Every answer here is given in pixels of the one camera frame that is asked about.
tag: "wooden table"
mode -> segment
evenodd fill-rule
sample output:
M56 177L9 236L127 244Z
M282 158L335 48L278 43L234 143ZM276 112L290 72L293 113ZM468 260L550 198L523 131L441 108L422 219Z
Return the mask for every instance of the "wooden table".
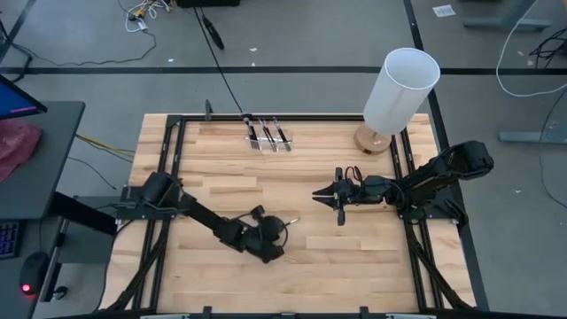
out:
M157 169L166 117L145 116L131 185L142 185ZM212 306L215 313L355 313L360 306L379 313L417 311L408 247L395 208L384 203L349 206L346 225L339 227L336 214L311 199L312 191L331 183L335 167L357 165L364 175L393 177L389 151L380 155L358 151L353 143L358 122L282 125L293 132L294 150L263 154L250 149L241 122L187 125L179 174L185 191L223 216L236 217L262 204L268 214L284 221L301 220L289 227L285 255L266 265L219 243L198 222L175 219L159 313L198 313L203 306ZM427 114L416 114L408 132L417 165L437 154ZM402 166L405 174L405 163ZM116 239L102 307L116 300L137 271L145 224L133 222ZM465 301L474 304L456 227L449 220L431 220L429 228L440 272ZM423 267L422 273L432 306Z

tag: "monitor screen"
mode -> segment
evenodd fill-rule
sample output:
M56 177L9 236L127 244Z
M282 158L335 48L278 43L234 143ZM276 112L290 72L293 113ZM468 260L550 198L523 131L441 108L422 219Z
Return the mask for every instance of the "monitor screen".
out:
M0 120L47 112L47 108L0 76Z

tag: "gray floor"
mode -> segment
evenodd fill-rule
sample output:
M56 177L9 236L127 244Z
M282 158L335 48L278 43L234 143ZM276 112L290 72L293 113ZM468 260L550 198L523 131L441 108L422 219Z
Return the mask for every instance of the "gray floor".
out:
M503 14L511 3L413 1L425 49L442 67L468 68L494 68L507 33L468 30L462 20ZM451 4L457 14L437 18L431 8L442 4ZM0 3L8 28L23 7L19 0ZM59 63L140 56L151 38L127 33L122 13L115 0L37 1L16 43ZM227 45L225 51L217 51L223 66L380 66L389 51L413 46L401 0L243 0L239 7L206 8L206 13ZM531 16L550 19L554 25L542 33L514 35L503 67L532 67L528 64L534 57L529 52L567 21L560 0L541 1ZM195 17L180 10L159 11L148 26L157 36L158 48L142 61L107 67L214 66ZM10 50L1 66L21 66L22 62L19 53ZM32 66L52 65L36 60ZM566 66L567 58L559 57L550 67ZM376 75L228 74L227 79L249 112L359 112ZM502 80L515 92L529 93L555 88L566 83L567 76L503 76ZM136 146L144 113L201 112L206 98L216 112L236 110L218 74L44 74L29 75L19 86L40 100L84 101L87 109L79 132L122 148ZM502 129L540 130L557 95L510 97L493 75L444 75L436 91L449 141L485 142L496 161L490 175L462 183L490 308L564 315L567 210L544 192L539 154L543 154L550 191L567 202L565 149L502 144L496 138ZM428 104L420 111L428 112ZM566 119L564 100L552 120L561 126ZM117 187L128 180L128 163L80 141L72 155L87 160ZM66 164L58 189L69 195L117 194L72 161ZM69 277L77 273L69 271ZM101 268L83 271L103 272ZM97 300L99 284L84 291Z

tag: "white cable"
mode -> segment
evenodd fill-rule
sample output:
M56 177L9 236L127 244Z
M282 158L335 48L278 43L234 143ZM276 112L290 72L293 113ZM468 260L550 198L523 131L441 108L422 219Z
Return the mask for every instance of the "white cable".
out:
M516 93L512 93L510 91L508 91L506 88L504 88L504 84L502 84L502 80L500 79L500 75L498 74L498 70L500 69L500 64L502 62L502 58L504 57L504 51L506 50L506 47L508 46L508 42L510 40L510 37L512 36L512 34L514 33L514 31L516 31L517 26L520 25L520 23L522 22L522 20L528 15L528 13L530 13L530 11L533 9L533 7L535 6L536 3L538 3L539 0L536 0L532 6L530 7L530 9L528 9L524 15L522 16L522 18L520 18L517 22L516 25L512 28L512 31L510 31L510 34L508 35L508 38L506 38L506 42L504 43L504 46L502 47L502 52L500 53L500 58L498 59L498 64L496 65L496 79L498 80L498 83L500 84L500 87L504 90L504 92L510 94L512 97L535 97L538 95L544 95L544 94L551 94L551 93L556 93L557 91L560 91L562 89L567 88L567 83L565 83L564 85L562 85L561 87L557 88L557 89L552 89L550 91L543 91L543 92L535 92L535 93L530 93L530 94L516 94Z
M129 20L128 18L130 17L130 13L131 13L135 8L139 8L139 7L141 7L141 6L145 5L145 4L146 4L146 0L142 1L141 4L135 5L135 6L131 7L130 9L128 9L128 11L126 12L126 19L124 20L124 28L126 28L126 31L128 31L128 32L130 32L130 33L134 33L134 32L138 32L138 31L141 31L141 30L142 30L140 27L139 27L139 28L136 28L136 29L129 29L129 28L128 28L128 23L130 22L130 20ZM161 5L161 4L156 4L156 3L150 4L150 7L148 7L148 13L150 13L150 17L151 17L152 19L158 18L158 12L155 10L155 8L164 8L164 6Z

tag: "lamp base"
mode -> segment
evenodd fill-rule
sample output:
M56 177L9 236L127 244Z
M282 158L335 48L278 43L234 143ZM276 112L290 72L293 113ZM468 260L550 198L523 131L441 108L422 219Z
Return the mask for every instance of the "lamp base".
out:
M387 150L391 141L391 136L377 133L366 124L361 124L354 133L356 147L367 154L379 154Z

